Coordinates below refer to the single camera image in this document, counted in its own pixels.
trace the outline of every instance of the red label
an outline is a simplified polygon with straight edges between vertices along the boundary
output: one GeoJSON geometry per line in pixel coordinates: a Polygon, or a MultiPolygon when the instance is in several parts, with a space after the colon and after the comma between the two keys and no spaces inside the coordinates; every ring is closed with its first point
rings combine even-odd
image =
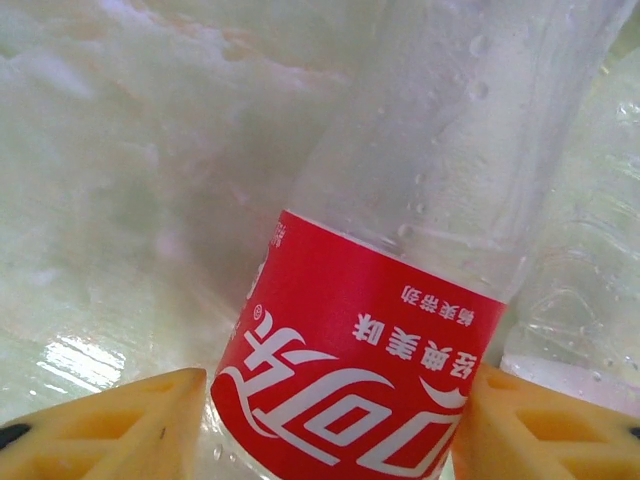
{"type": "Polygon", "coordinates": [[[211,394],[280,478],[438,478],[505,306],[284,212],[211,394]]]}

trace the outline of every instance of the clear plastic bottle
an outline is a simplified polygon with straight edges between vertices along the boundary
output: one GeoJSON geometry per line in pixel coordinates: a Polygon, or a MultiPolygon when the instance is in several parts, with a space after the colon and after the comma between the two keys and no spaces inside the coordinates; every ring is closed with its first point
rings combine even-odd
{"type": "Polygon", "coordinates": [[[640,49],[570,135],[502,368],[640,416],[640,49]]]}
{"type": "Polygon", "coordinates": [[[633,3],[389,3],[216,372],[221,476],[439,477],[633,3]]]}

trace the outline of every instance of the coca-cola bottle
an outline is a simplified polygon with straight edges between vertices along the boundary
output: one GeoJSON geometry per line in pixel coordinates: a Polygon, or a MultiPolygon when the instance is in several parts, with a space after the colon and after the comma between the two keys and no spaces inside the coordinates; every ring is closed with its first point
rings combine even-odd
{"type": "Polygon", "coordinates": [[[634,3],[389,3],[218,366],[224,458],[256,478],[438,478],[634,3]]]}

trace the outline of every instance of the yellow plastic object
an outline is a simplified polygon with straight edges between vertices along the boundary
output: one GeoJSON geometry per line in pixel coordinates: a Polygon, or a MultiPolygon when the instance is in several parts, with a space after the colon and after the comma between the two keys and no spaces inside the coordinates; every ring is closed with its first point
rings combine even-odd
{"type": "Polygon", "coordinates": [[[488,365],[453,443],[456,480],[640,480],[640,420],[488,365]]]}
{"type": "Polygon", "coordinates": [[[202,369],[178,370],[9,422],[0,479],[190,479],[205,382],[202,369]]]}

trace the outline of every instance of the black spot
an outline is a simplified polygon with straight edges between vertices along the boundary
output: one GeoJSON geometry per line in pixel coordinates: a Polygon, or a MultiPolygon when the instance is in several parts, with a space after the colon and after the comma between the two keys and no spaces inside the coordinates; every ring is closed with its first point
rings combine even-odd
{"type": "Polygon", "coordinates": [[[0,450],[8,447],[9,444],[18,440],[29,430],[31,430],[31,425],[27,425],[26,423],[17,423],[0,428],[0,450]]]}

